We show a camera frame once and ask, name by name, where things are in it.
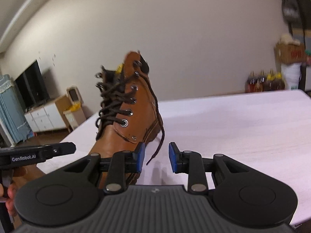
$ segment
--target boot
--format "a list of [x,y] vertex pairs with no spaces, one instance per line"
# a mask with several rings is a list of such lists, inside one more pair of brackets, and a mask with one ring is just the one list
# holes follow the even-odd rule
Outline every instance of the boot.
[[[138,142],[147,145],[162,131],[159,146],[151,159],[157,155],[164,141],[164,129],[148,73],[149,66],[142,56],[137,52],[130,52],[126,55],[123,66],[116,71],[102,67],[102,72],[96,75],[103,79],[96,86],[104,100],[96,121],[96,143],[90,154],[96,152],[102,158],[107,158],[115,152],[134,151]],[[104,173],[100,188],[104,186],[105,177]],[[138,177],[138,174],[127,174],[126,184],[135,183]]]

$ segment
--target shoelace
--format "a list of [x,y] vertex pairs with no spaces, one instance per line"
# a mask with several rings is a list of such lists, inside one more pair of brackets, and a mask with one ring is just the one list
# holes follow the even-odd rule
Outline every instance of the shoelace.
[[95,123],[96,127],[99,129],[98,134],[96,136],[96,139],[99,139],[101,137],[101,135],[102,135],[102,133],[103,133],[103,131],[107,125],[113,124],[113,122],[117,122],[121,125],[126,124],[125,121],[123,121],[119,118],[116,118],[116,114],[122,114],[122,115],[130,115],[131,114],[130,110],[121,110],[120,106],[123,102],[124,103],[135,103],[136,102],[136,99],[133,96],[134,96],[135,92],[137,91],[137,88],[133,87],[132,91],[129,93],[121,93],[118,91],[118,88],[124,87],[127,82],[129,82],[133,78],[138,78],[138,77],[142,77],[144,79],[144,81],[148,85],[148,88],[150,90],[151,95],[155,99],[156,117],[157,117],[158,123],[159,123],[160,128],[161,128],[161,132],[162,132],[160,143],[159,143],[156,151],[152,155],[152,157],[147,162],[147,165],[148,165],[150,163],[150,161],[153,158],[155,158],[155,156],[159,153],[159,151],[162,147],[162,144],[164,142],[165,132],[164,132],[163,124],[161,122],[161,116],[159,113],[158,99],[156,98],[156,95],[154,94],[154,92],[151,88],[151,84],[150,84],[148,78],[145,77],[144,75],[142,75],[138,72],[135,72],[134,74],[132,74],[131,76],[129,76],[125,80],[120,80],[119,82],[117,82],[115,84],[104,83],[104,82],[99,82],[96,84],[96,86],[101,91],[101,97],[104,98],[104,100],[100,104],[102,109],[98,113],[99,118],[97,118],[96,123]]

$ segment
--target black television screen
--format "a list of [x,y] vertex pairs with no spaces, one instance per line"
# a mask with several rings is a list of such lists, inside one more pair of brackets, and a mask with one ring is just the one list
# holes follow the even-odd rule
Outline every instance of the black television screen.
[[50,98],[37,61],[31,64],[15,80],[15,83],[21,93],[26,108],[38,106]]

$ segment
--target tabletop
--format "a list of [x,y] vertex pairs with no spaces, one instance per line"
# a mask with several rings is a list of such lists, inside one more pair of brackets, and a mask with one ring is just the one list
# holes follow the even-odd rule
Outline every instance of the tabletop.
[[[169,142],[180,151],[202,157],[225,154],[288,184],[298,196],[291,221],[311,218],[311,99],[300,90],[240,94],[159,102],[165,140],[159,154],[146,166],[161,134],[148,144],[137,184],[184,184],[187,175],[174,174],[168,157]],[[93,144],[97,114],[70,133],[63,142],[74,142],[77,151],[38,164],[49,173],[83,156]],[[207,173],[209,188],[214,184]]]

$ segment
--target boot heel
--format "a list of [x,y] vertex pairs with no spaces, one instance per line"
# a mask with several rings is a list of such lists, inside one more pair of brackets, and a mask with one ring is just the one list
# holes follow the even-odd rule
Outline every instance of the boot heel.
[[149,133],[149,135],[145,141],[145,144],[147,145],[149,142],[153,141],[157,137],[157,135],[160,131],[161,131],[161,127],[160,127],[159,122],[157,121],[155,123],[155,125],[153,126],[152,130],[150,131],[150,133]]

